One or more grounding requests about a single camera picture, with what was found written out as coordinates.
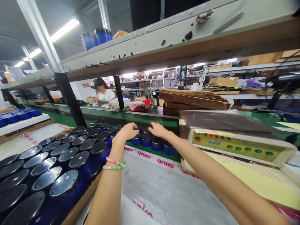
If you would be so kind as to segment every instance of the fluorescent light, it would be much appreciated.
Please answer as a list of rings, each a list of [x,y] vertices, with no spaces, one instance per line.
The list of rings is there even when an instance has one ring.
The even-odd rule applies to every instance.
[[[76,27],[79,24],[79,21],[76,19],[71,19],[69,22],[67,22],[66,25],[64,25],[62,28],[60,28],[54,35],[50,37],[50,41],[53,43],[60,39],[62,36],[64,36],[66,33],[68,33],[70,30],[72,30],[74,27]]]

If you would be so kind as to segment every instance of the black jar lid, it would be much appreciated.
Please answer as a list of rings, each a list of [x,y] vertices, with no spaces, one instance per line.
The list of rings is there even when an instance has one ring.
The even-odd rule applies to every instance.
[[[36,154],[38,154],[42,150],[42,146],[32,148],[26,152],[24,152],[22,155],[20,155],[19,159],[30,159],[34,157]]]
[[[116,134],[117,133],[117,129],[115,127],[109,128],[107,130],[110,134]]]
[[[49,152],[55,149],[57,146],[59,146],[62,143],[62,141],[54,141],[47,146],[45,146],[42,150],[42,152]]]
[[[156,146],[161,146],[163,144],[163,139],[161,137],[152,136],[151,141],[152,144]]]
[[[80,137],[77,137],[73,142],[72,142],[72,146],[79,146],[81,145],[83,142],[85,142],[88,139],[87,135],[83,135]]]
[[[0,170],[0,179],[4,179],[21,169],[25,161],[16,161]]]
[[[84,126],[76,127],[71,131],[71,134],[79,133],[79,131],[81,131],[83,128]]]
[[[68,137],[71,134],[71,132],[65,132],[61,135],[59,135],[57,138],[55,138],[56,141],[61,141],[63,139],[65,139],[66,137]]]
[[[61,175],[51,186],[50,196],[56,198],[64,195],[70,191],[79,180],[79,174],[77,170],[70,170]]]
[[[96,137],[100,132],[101,132],[100,128],[95,128],[95,129],[92,129],[91,131],[89,131],[87,136],[89,138],[93,138],[93,137]]]
[[[28,160],[23,168],[24,169],[28,169],[28,168],[33,168],[36,165],[40,164],[42,161],[44,161],[47,157],[48,157],[49,153],[47,152],[43,152],[41,154],[36,155],[35,157],[31,158],[30,160]]]
[[[95,139],[88,139],[80,145],[79,150],[80,151],[89,151],[93,147],[95,142],[96,142]]]
[[[34,182],[31,190],[37,192],[50,188],[51,185],[56,181],[56,179],[61,175],[62,170],[63,169],[61,167],[53,167],[47,172],[43,173]]]
[[[38,164],[30,173],[30,176],[35,177],[39,176],[42,173],[46,172],[49,170],[51,167],[53,167],[56,163],[57,159],[55,157],[48,158]]]
[[[67,151],[69,147],[70,147],[69,143],[62,144],[62,145],[56,147],[55,149],[53,149],[53,151],[50,153],[50,155],[52,155],[52,156],[61,155],[65,151]]]
[[[87,164],[89,156],[90,153],[87,151],[78,153],[74,156],[73,159],[70,160],[69,167],[71,169],[76,169],[84,166],[85,164]]]
[[[133,130],[138,130],[139,132],[141,132],[141,129],[142,129],[141,127],[133,128]]]
[[[66,162],[74,158],[75,155],[78,153],[78,148],[73,147],[65,151],[63,154],[61,154],[58,158],[59,162]]]
[[[118,130],[121,130],[124,126],[125,126],[125,124],[120,123],[119,125],[117,125],[117,129],[118,129]]]
[[[141,136],[141,139],[143,141],[150,141],[151,140],[151,134],[149,134],[149,133],[143,133],[142,136]]]
[[[55,139],[55,137],[49,137],[49,138],[47,138],[47,139],[45,139],[45,140],[42,140],[40,143],[38,143],[38,147],[39,146],[46,146],[46,145],[48,145],[48,144],[50,144],[52,141],[54,141],[54,139]]]
[[[138,133],[136,136],[134,136],[132,139],[133,140],[138,140],[138,139],[140,139],[141,138],[141,134],[140,133]]]
[[[168,142],[167,140],[163,140],[163,145],[166,148],[171,148],[171,149],[174,148],[173,145],[171,145],[170,142]]]
[[[108,131],[103,131],[96,136],[96,141],[106,141],[109,139],[110,133]]]
[[[142,129],[142,132],[143,132],[143,133],[150,133],[150,131],[148,130],[147,127],[144,127],[144,128]]]
[[[13,206],[27,193],[27,185],[20,184],[9,189],[7,192],[0,195],[0,213],[3,213]]]
[[[68,136],[67,138],[63,139],[62,143],[71,143],[72,141],[74,141],[76,138],[78,137],[78,134],[72,134],[70,136]]]
[[[3,193],[23,182],[29,175],[29,169],[21,170],[0,183],[0,193]]]
[[[106,126],[106,123],[99,123],[98,127],[99,128],[104,128]]]
[[[107,150],[106,142],[98,142],[91,149],[92,155],[103,154]]]
[[[20,157],[20,154],[9,156],[0,161],[0,168],[8,166],[9,164],[15,162]]]
[[[44,192],[34,193],[17,205],[3,221],[2,225],[28,224],[39,213],[45,200],[46,194]]]

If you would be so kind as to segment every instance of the yellow paper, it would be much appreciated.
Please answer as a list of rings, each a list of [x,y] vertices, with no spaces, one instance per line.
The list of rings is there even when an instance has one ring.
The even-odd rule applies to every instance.
[[[234,136],[234,133],[226,132],[226,131],[218,131],[218,130],[195,129],[195,132],[196,133],[208,133],[208,134],[224,135],[224,136]]]
[[[277,122],[277,123],[280,123],[280,124],[285,125],[290,128],[300,130],[300,123],[286,123],[286,122]]]

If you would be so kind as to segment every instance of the shelf support post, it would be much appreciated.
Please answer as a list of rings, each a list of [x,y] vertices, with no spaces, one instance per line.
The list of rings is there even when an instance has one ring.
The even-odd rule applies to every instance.
[[[73,119],[75,120],[76,125],[87,127],[87,123],[85,122],[80,106],[71,88],[68,76],[65,73],[54,73],[54,75],[55,81],[62,93],[64,100],[67,103],[67,106]]]

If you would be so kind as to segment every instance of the hand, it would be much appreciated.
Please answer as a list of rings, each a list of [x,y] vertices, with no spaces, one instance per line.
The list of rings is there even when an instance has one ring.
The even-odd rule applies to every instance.
[[[157,122],[151,122],[150,123],[153,128],[149,127],[148,130],[157,137],[165,138],[165,136],[169,133],[169,131],[163,127],[163,125],[160,125]]]
[[[133,128],[137,128],[138,126],[135,123],[128,123],[122,129],[117,133],[117,135],[114,137],[114,139],[127,141],[131,138],[134,138],[139,131],[134,130]]]

